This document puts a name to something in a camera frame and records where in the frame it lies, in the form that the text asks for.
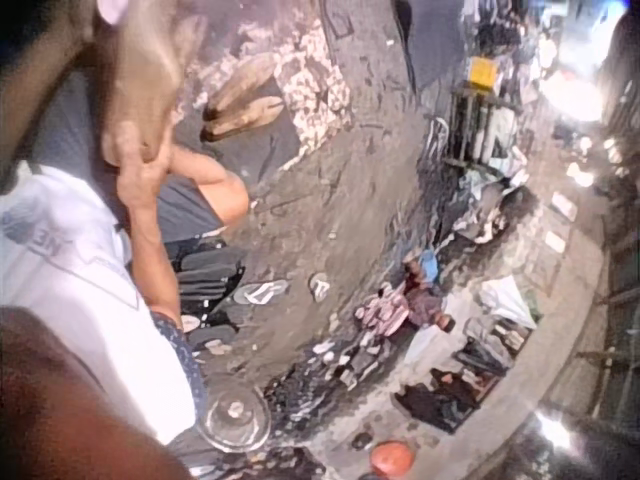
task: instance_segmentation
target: trash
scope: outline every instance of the trash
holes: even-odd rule
[[[352,440],[351,447],[354,450],[360,451],[360,450],[364,450],[372,443],[373,443],[373,436],[369,432],[360,432]]]
[[[340,319],[338,318],[337,313],[332,313],[329,316],[329,333],[335,332],[340,326]]]
[[[210,342],[205,343],[204,346],[207,350],[209,350],[211,355],[216,355],[216,356],[226,355],[231,350],[233,350],[231,345],[225,345],[224,343],[222,343],[221,340],[218,340],[218,339],[211,340]]]
[[[316,273],[309,279],[309,288],[316,303],[320,303],[329,295],[331,284],[326,273]]]
[[[318,343],[313,347],[313,353],[316,355],[322,355],[323,353],[328,352],[335,345],[334,342],[326,341],[323,343]]]
[[[184,333],[192,332],[202,323],[200,319],[194,317],[193,315],[182,315],[180,319],[182,320],[182,328]]]
[[[513,275],[498,280],[484,282],[480,288],[482,303],[491,308],[492,315],[507,318],[523,327],[535,330],[531,317]]]
[[[289,288],[286,280],[265,283],[250,283],[239,287],[233,294],[233,300],[240,305],[266,305],[276,295],[284,294]]]

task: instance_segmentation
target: sidewalk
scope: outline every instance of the sidewalk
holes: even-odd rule
[[[464,340],[456,335],[440,335],[418,364],[396,366],[388,380],[350,415],[334,420],[310,442],[314,455],[333,467],[339,478],[358,478],[367,471],[367,452],[356,453],[349,448],[365,423],[376,433],[375,441],[400,438],[418,447],[416,463],[406,478],[464,478],[510,438],[568,360],[589,313],[603,266],[602,222],[598,215],[604,211],[598,199],[567,181],[570,179],[560,162],[561,152],[549,136],[552,120],[553,113],[543,109],[533,125],[536,141],[529,157],[532,178],[528,186],[539,200],[538,206],[497,252],[482,259],[478,268],[469,268],[470,259],[460,258],[445,269],[457,285],[456,290],[469,297],[482,281],[514,274],[521,291],[535,292],[544,314],[538,329],[514,368],[453,436],[406,419],[393,407],[390,396],[402,384],[422,381],[430,368],[445,365],[443,360]],[[550,207],[555,192],[578,207],[575,222]],[[545,243],[548,232],[566,242],[562,254]]]

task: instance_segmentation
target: leg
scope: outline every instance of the leg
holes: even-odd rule
[[[165,242],[209,233],[246,215],[244,183],[213,158],[174,146],[171,172],[158,195]]]

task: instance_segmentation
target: concrete ground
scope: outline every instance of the concrete ground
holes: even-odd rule
[[[465,267],[473,262],[464,257],[447,268],[459,295],[469,300],[482,281],[513,274],[521,291],[535,293],[538,308],[544,314],[538,329],[515,367],[455,435],[406,419],[394,407],[390,395],[402,384],[425,381],[432,367],[451,367],[448,357],[464,344],[459,332],[456,335],[458,328],[451,336],[439,335],[419,361],[398,365],[355,411],[333,421],[311,442],[312,452],[335,468],[339,478],[357,478],[368,469],[368,454],[354,453],[348,447],[365,424],[375,432],[376,441],[396,438],[414,445],[418,451],[416,463],[406,478],[454,480],[472,473],[508,441],[552,387],[556,388],[555,395],[562,397],[562,390],[566,395],[566,389],[580,385],[585,395],[577,401],[589,400],[594,372],[567,373],[563,368],[592,312],[604,263],[601,215],[606,205],[565,180],[563,153],[550,138],[553,117],[544,105],[533,117],[536,141],[529,156],[532,178],[528,186],[539,200],[538,207],[493,255],[483,258],[475,268]],[[577,206],[574,222],[551,206],[555,192]],[[563,253],[547,245],[548,232],[566,242]],[[458,311],[458,319],[472,313]],[[589,325],[594,331],[588,338],[598,343],[602,321]],[[557,383],[561,372],[564,376]]]
[[[452,186],[442,165],[422,166],[428,181],[420,182],[417,159],[428,115],[447,112],[453,72],[443,72],[416,98],[390,2],[327,5],[352,29],[328,39],[351,90],[352,125],[256,187],[257,204],[248,220],[226,234],[230,243],[249,251],[245,281],[286,278],[291,289],[273,305],[225,307],[243,328],[231,353],[206,359],[208,373],[233,372],[264,385],[299,358],[301,346],[327,331],[332,314],[341,324],[349,323],[357,301],[398,268],[404,253],[424,245],[429,217],[439,202],[446,202]],[[407,478],[464,478],[511,437],[554,384],[597,288],[603,264],[599,215],[604,212],[597,199],[578,191],[565,176],[565,159],[550,139],[552,120],[553,112],[543,108],[527,125],[536,138],[528,152],[528,186],[536,208],[495,248],[459,251],[443,272],[456,292],[467,296],[483,280],[513,274],[522,290],[535,294],[544,314],[539,328],[481,410],[453,436],[407,419],[390,395],[442,365],[463,341],[459,332],[437,338],[421,361],[398,364],[355,407],[307,442],[336,478],[350,480],[368,471],[367,453],[347,447],[365,424],[377,441],[399,438],[416,447],[416,464]],[[577,206],[573,222],[551,206],[555,192]],[[545,243],[549,232],[564,242],[563,252]],[[327,273],[332,288],[327,300],[316,304],[307,282],[319,271]]]
[[[259,384],[282,373],[301,345],[326,331],[331,314],[348,321],[354,302],[424,244],[430,209],[455,187],[453,176],[453,183],[430,182],[425,192],[417,173],[425,117],[447,111],[452,72],[417,100],[390,2],[327,2],[327,8],[333,18],[348,19],[354,32],[328,39],[351,91],[352,125],[253,188],[255,208],[224,235],[249,252],[244,282],[285,278],[291,288],[272,305],[225,305],[244,327],[231,353],[206,358],[207,372],[233,371]],[[434,165],[429,175],[439,179],[441,170]],[[417,210],[412,225],[408,217]],[[308,288],[316,272],[326,272],[331,282],[321,304]]]

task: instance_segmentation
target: flip-flop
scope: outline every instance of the flip-flop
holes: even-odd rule
[[[266,305],[276,295],[282,295],[289,288],[286,280],[274,280],[265,283],[250,283],[239,287],[233,294],[233,300],[240,305]]]

